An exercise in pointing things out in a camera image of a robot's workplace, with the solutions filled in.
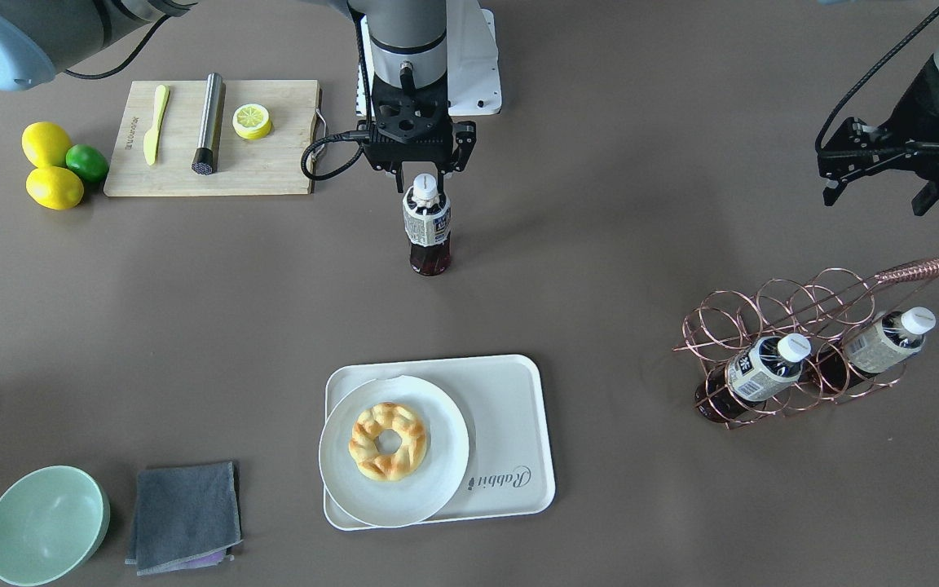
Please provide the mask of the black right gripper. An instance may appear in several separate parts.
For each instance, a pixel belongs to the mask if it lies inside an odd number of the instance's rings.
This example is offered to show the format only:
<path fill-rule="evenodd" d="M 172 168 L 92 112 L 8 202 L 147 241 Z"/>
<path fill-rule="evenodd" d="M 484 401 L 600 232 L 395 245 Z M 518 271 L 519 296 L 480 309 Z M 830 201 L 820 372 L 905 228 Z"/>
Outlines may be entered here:
<path fill-rule="evenodd" d="M 397 174 L 399 193 L 406 193 L 414 181 L 414 174 L 401 170 L 403 163 L 433 163 L 437 190 L 446 196 L 446 179 L 465 169 L 477 144 L 476 124 L 454 122 L 448 115 L 447 79 L 407 93 L 375 77 L 372 98 L 373 121 L 365 142 L 368 162 Z"/>

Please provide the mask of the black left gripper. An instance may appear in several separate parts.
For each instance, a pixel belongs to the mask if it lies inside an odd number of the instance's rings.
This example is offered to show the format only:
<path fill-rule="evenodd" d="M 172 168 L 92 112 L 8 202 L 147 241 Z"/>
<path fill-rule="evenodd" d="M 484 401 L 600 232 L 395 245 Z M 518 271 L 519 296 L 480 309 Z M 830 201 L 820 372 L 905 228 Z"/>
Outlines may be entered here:
<path fill-rule="evenodd" d="M 932 60 L 910 84 L 889 119 L 868 126 L 857 117 L 842 121 L 818 149 L 820 175 L 827 179 L 824 205 L 834 205 L 849 183 L 885 170 L 912 171 L 926 182 L 910 201 L 921 217 L 939 201 L 939 70 Z"/>

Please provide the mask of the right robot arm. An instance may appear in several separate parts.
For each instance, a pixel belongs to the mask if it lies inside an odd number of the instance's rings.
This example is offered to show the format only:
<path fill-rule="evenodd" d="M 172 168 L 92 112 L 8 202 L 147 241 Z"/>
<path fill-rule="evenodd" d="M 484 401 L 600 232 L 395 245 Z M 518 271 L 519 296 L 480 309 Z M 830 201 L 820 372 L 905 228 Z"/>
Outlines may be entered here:
<path fill-rule="evenodd" d="M 360 27 L 362 95 L 370 113 L 333 135 L 402 182 L 403 164 L 465 169 L 477 143 L 474 105 L 500 110 L 491 12 L 476 1 L 339 1 Z M 153 31 L 191 1 L 0 1 L 0 90 L 72 74 L 121 38 Z M 315 136 L 318 82 L 306 79 L 133 82 L 104 192 L 114 197 L 305 196 L 325 141 Z"/>

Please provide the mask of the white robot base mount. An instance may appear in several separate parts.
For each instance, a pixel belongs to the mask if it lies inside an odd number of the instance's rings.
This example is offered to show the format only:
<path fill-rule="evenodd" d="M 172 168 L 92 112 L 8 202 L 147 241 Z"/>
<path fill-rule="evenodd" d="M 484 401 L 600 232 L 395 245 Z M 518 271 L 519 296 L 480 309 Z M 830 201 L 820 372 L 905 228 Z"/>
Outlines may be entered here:
<path fill-rule="evenodd" d="M 477 1 L 350 1 L 360 16 L 368 79 L 396 90 L 410 68 L 415 89 L 446 82 L 448 111 L 492 115 L 502 108 L 495 22 Z"/>

